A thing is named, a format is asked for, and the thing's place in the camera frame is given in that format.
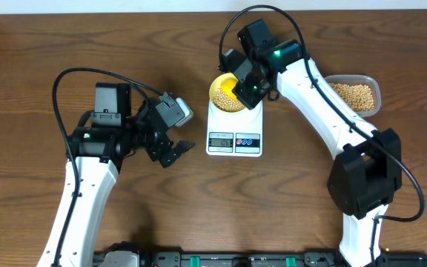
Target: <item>wire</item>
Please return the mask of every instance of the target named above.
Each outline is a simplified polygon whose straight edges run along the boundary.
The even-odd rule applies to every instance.
[[[67,152],[68,152],[68,158],[69,160],[72,162],[72,168],[73,168],[73,175],[75,177],[75,187],[73,189],[73,193],[72,193],[72,201],[70,202],[70,206],[67,212],[67,216],[65,217],[65,221],[64,221],[64,225],[62,227],[62,231],[60,233],[60,238],[59,238],[59,242],[57,243],[57,248],[56,248],[56,254],[54,256],[54,260],[53,260],[53,266],[55,267],[59,267],[59,258],[61,257],[60,253],[62,250],[62,246],[64,244],[64,239],[65,239],[65,235],[67,233],[67,229],[68,226],[70,224],[70,218],[72,217],[72,213],[73,213],[73,209],[75,208],[75,204],[77,201],[77,197],[79,196],[79,192],[80,192],[80,177],[79,177],[79,171],[75,162],[75,156],[73,155],[73,151],[72,148],[70,147],[70,141],[68,139],[68,135],[67,135],[67,131],[65,130],[65,126],[64,123],[62,121],[62,117],[60,115],[60,111],[59,111],[59,106],[57,105],[57,88],[59,86],[60,81],[62,80],[62,77],[65,76],[68,73],[72,73],[72,72],[76,72],[76,71],[85,71],[85,72],[92,72],[92,73],[101,73],[104,75],[108,75],[108,76],[112,76],[118,79],[121,79],[123,81],[129,82],[131,83],[133,86],[133,88],[138,91],[143,98],[146,100],[146,102],[148,102],[148,96],[146,95],[146,93],[139,89],[138,86],[141,86],[143,88],[146,88],[154,93],[159,94],[160,96],[162,95],[162,93],[152,87],[149,87],[145,84],[142,84],[141,82],[137,82],[135,80],[126,78],[124,76],[121,76],[119,74],[116,73],[112,73],[110,71],[106,71],[106,70],[99,70],[99,69],[95,69],[95,68],[91,68],[91,67],[73,67],[67,70],[62,71],[56,78],[56,81],[53,83],[53,88],[52,88],[52,104],[53,104],[53,112],[56,115],[56,120],[57,120],[57,124],[59,124],[59,128],[60,131],[62,132],[62,138],[64,139],[65,142],[65,147],[67,148]]]
[[[137,120],[139,121],[139,120],[141,120],[141,119],[146,115],[146,113],[147,113],[147,112],[148,112],[148,110],[149,110],[149,107],[150,107],[152,104],[151,104],[151,102],[149,101],[148,95],[146,95],[146,93],[145,93],[143,90],[139,89],[138,85],[131,84],[131,87],[132,87],[134,90],[138,91],[138,93],[140,93],[140,94],[142,95],[142,97],[145,99],[145,103],[146,103],[146,104],[144,105],[144,107],[143,107],[142,111],[140,111],[140,112],[136,115]]]
[[[373,249],[373,247],[374,247],[374,244],[375,244],[375,234],[377,232],[377,224],[379,223],[379,219],[382,219],[382,220],[391,220],[391,221],[402,222],[402,223],[404,223],[404,222],[405,223],[409,223],[409,222],[414,222],[415,220],[418,220],[423,215],[424,208],[425,208],[425,198],[424,198],[423,190],[421,189],[420,185],[416,181],[416,178],[414,178],[414,176],[410,172],[410,170],[406,166],[404,166],[404,164],[402,164],[401,161],[399,161],[392,154],[390,154],[390,152],[388,152],[388,150],[386,148],[384,148],[381,144],[379,144],[378,142],[376,142],[375,140],[373,140],[368,134],[366,134],[362,130],[360,130],[355,125],[355,123],[351,122],[342,113],[342,111],[340,111],[339,108],[337,108],[334,105],[334,103],[324,94],[324,92],[322,91],[322,89],[320,88],[320,86],[317,84],[318,80],[315,79],[314,76],[312,75],[311,68],[309,66],[310,56],[308,54],[308,51],[306,50],[306,46],[305,46],[305,42],[304,42],[304,38],[302,36],[301,30],[300,30],[299,26],[297,25],[297,23],[294,21],[294,19],[291,18],[291,16],[289,16],[285,11],[280,10],[279,8],[273,7],[273,6],[270,6],[270,5],[258,4],[258,5],[254,5],[254,6],[251,6],[251,7],[247,7],[244,10],[238,12],[230,20],[230,22],[227,24],[227,27],[223,31],[222,38],[220,39],[220,44],[219,44],[220,70],[223,71],[225,69],[224,65],[223,65],[222,46],[223,46],[223,39],[225,38],[225,34],[227,33],[228,28],[230,28],[230,26],[235,22],[235,20],[238,19],[242,14],[246,13],[249,10],[253,10],[253,9],[256,9],[256,8],[267,8],[267,9],[271,9],[271,10],[277,11],[278,13],[282,14],[283,16],[285,16],[293,24],[294,28],[296,29],[297,35],[299,36],[299,40],[301,42],[301,49],[302,49],[302,54],[304,56],[304,63],[305,63],[306,72],[307,72],[307,74],[309,76],[309,79],[312,82],[312,85],[317,89],[317,92],[327,102],[327,104],[337,113],[337,115],[350,127],[351,130],[356,131],[361,137],[363,137],[365,140],[369,141],[376,149],[378,149],[380,152],[382,152],[383,154],[385,154],[393,162],[395,162],[396,164],[398,164],[399,167],[405,172],[405,174],[410,179],[411,183],[414,186],[414,189],[416,189],[416,192],[417,192],[417,195],[418,195],[418,198],[419,198],[419,201],[420,201],[420,208],[419,208],[418,212],[414,216],[412,216],[412,217],[406,217],[406,218],[401,218],[401,217],[393,217],[393,216],[386,216],[386,215],[377,215],[374,218],[374,227],[372,229],[372,235],[371,235],[370,255],[371,255],[372,266],[375,267],[375,257],[374,257],[374,249]]]
[[[94,112],[94,110],[85,111],[85,113],[80,117],[77,127],[84,127],[85,123],[87,123],[88,119],[92,116],[92,112]]]

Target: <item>white scale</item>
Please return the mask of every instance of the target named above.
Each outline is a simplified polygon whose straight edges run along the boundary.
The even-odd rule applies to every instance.
[[[209,101],[206,151],[212,156],[261,156],[263,103],[229,113]]]

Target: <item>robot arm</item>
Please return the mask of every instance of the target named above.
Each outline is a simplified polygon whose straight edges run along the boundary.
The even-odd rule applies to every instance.
[[[71,223],[62,246],[61,266],[92,266],[93,251],[100,229],[103,211],[111,189],[118,178],[118,170],[113,162],[100,162],[97,157],[78,156],[80,195],[73,210]],[[50,232],[49,241],[37,266],[47,267],[53,262],[62,226],[72,200],[72,162],[65,166],[65,187],[57,211],[56,220]]]
[[[317,70],[316,64],[309,59],[311,72],[318,79],[319,86],[328,98],[344,113],[349,120],[355,122],[357,127],[372,137],[371,132],[376,128],[358,116],[339,95],[324,80]],[[357,132],[351,131],[332,108],[327,105],[315,88],[311,88],[311,80],[305,69],[304,59],[300,59],[290,65],[283,73],[278,73],[277,90],[282,96],[291,101],[306,119],[314,126],[317,133],[322,137],[332,158],[343,152],[346,144],[353,146],[365,141]]]
[[[62,200],[49,240],[38,266],[52,266],[60,238],[60,266],[92,266],[93,251],[105,204],[122,167],[123,159],[138,148],[145,148],[153,161],[162,167],[171,166],[195,144],[180,141],[175,147],[166,131],[185,124],[193,114],[182,99],[172,99],[164,93],[158,99],[147,98],[135,116],[131,116],[132,85],[96,85],[95,109],[85,113],[78,127],[69,136],[70,149],[79,171],[79,194],[68,220],[69,207],[76,191],[72,162],[66,165]],[[85,123],[91,118],[91,127]],[[137,264],[135,254],[128,254],[123,263]]]
[[[309,59],[311,72],[319,80],[322,90],[329,99],[344,113],[348,119],[355,122],[357,126],[366,133],[375,131],[376,128],[359,117],[350,107],[337,95],[328,85],[320,72],[317,70],[315,62]],[[305,70],[304,59],[300,59],[287,66],[284,73],[279,73],[277,77],[277,89],[282,96],[290,100],[299,108],[306,119],[314,126],[317,133],[326,143],[332,158],[343,152],[343,147],[347,144],[357,146],[365,142],[355,131],[350,131],[344,121],[332,110],[324,101],[315,88],[311,88],[311,80]],[[374,221],[377,214],[384,215],[388,205],[379,205],[368,211],[361,220],[355,215],[343,214],[343,234],[340,242],[340,253],[351,267],[366,266],[370,259],[370,240]],[[375,232],[374,255],[379,257],[380,248],[378,246],[380,238],[381,224],[377,226]]]
[[[369,137],[401,158],[400,139],[388,129],[380,133],[358,116],[323,79],[312,59],[311,73],[325,98],[311,84],[300,44],[295,40],[279,43],[263,20],[238,32],[245,55],[228,51],[221,58],[222,71],[232,72],[239,80],[233,92],[248,109],[254,108],[271,91],[277,90],[296,105],[326,143],[334,165],[328,179],[329,193],[343,214],[340,253],[351,267],[371,262],[371,237],[377,214],[383,215],[401,187],[401,170],[385,155],[377,153],[369,141],[350,129],[325,98]],[[370,156],[364,160],[363,155]],[[380,255],[375,232],[374,257]]]

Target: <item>plastic container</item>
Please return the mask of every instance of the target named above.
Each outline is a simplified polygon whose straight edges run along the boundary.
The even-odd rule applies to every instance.
[[[332,75],[324,78],[327,83],[343,84],[343,85],[367,85],[371,89],[371,96],[374,99],[375,108],[372,111],[357,112],[359,116],[372,116],[382,107],[382,96],[377,81],[365,75]]]

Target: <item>wooden table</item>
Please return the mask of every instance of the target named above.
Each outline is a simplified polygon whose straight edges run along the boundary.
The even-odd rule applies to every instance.
[[[403,161],[427,201],[427,11],[291,13],[324,76],[366,74],[383,98],[368,121],[392,127]],[[34,266],[59,206],[64,145],[51,88],[64,69],[112,70],[181,96],[195,116],[169,135],[197,146],[168,169],[144,151],[126,159],[106,205],[96,248],[132,240],[187,251],[287,251],[336,248],[342,214],[326,181],[332,159],[320,137],[288,101],[266,102],[259,159],[205,153],[208,88],[220,74],[219,37],[233,13],[0,16],[0,266]],[[280,40],[295,37],[274,13],[249,13],[236,32],[263,17]],[[93,108],[96,74],[71,74],[59,107],[69,132]],[[133,105],[141,102],[134,95]],[[406,177],[388,214],[417,210]],[[427,206],[417,222],[385,222],[380,245],[427,253]]]

